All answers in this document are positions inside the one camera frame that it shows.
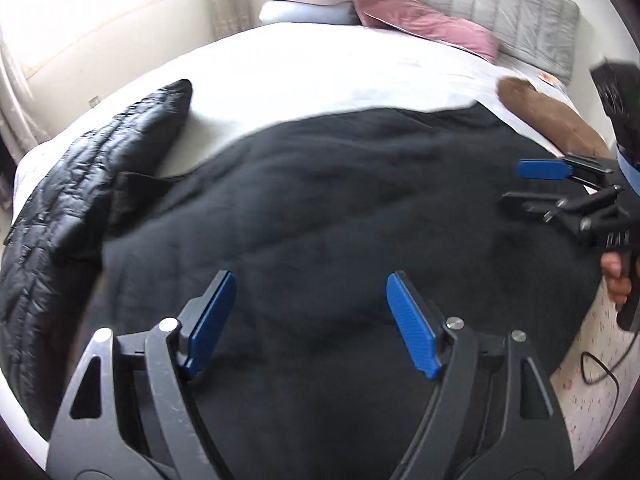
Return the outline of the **person's right hand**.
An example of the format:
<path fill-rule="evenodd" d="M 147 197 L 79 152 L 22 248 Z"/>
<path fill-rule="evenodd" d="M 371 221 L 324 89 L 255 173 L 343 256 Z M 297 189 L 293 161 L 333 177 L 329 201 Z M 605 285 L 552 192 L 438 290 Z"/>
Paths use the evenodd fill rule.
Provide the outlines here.
<path fill-rule="evenodd" d="M 601 257 L 601 271 L 608 298 L 616 304 L 626 304 L 631 293 L 631 279 L 624 275 L 622 258 L 617 252 L 606 252 Z"/>

